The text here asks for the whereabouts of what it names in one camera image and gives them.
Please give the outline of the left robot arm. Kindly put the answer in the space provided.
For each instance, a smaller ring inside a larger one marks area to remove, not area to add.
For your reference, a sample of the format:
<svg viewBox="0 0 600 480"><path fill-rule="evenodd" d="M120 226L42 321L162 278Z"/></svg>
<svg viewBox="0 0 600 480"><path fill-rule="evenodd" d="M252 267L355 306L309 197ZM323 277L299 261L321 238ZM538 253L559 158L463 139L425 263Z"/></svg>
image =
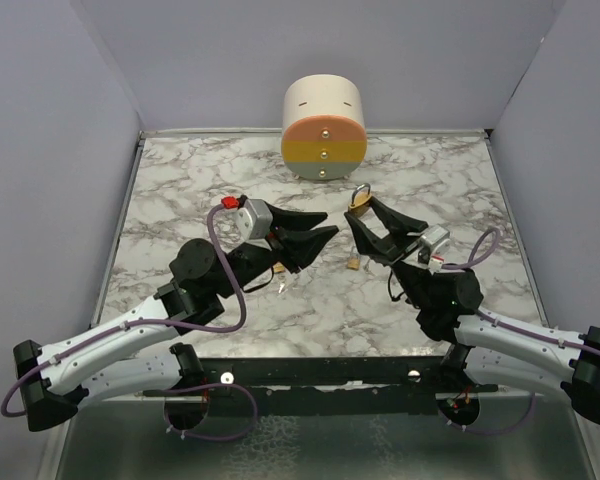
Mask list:
<svg viewBox="0 0 600 480"><path fill-rule="evenodd" d="M72 338L13 349L16 383L0 406L32 432L58 426L81 407L144 390L186 395L205 379L195 351L175 345L167 355L135 353L191 331L232 334L247 319L247 284L282 264L310 266L338 229L325 212L279 209L261 199L225 197L207 214L207 238L183 244L169 264L171 280L125 314Z"/></svg>

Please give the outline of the medium brass padlock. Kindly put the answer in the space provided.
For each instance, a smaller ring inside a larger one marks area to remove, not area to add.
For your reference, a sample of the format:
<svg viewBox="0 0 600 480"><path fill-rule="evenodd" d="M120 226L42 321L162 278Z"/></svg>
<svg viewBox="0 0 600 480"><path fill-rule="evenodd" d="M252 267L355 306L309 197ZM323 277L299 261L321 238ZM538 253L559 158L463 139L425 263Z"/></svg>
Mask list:
<svg viewBox="0 0 600 480"><path fill-rule="evenodd" d="M369 202L372 197L371 185L369 183L357 186L352 192L348 212L356 218L361 218L369 210Z"/></svg>

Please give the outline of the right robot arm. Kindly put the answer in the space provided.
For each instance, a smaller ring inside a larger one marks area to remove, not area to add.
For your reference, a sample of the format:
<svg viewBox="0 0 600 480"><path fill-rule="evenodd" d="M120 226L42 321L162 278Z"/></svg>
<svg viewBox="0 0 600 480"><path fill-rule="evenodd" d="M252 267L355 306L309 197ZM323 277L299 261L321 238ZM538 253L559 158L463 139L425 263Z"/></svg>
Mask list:
<svg viewBox="0 0 600 480"><path fill-rule="evenodd" d="M486 260L471 253L463 264L440 256L447 229L408 217L376 198L368 201L388 233L378 237L351 211L344 217L358 252L386 266L402 288L399 299L418 314L423 333L450 344L439 367L441 383L511 386L555 396L600 425L600 327L584 333L542 327L486 310L473 268Z"/></svg>

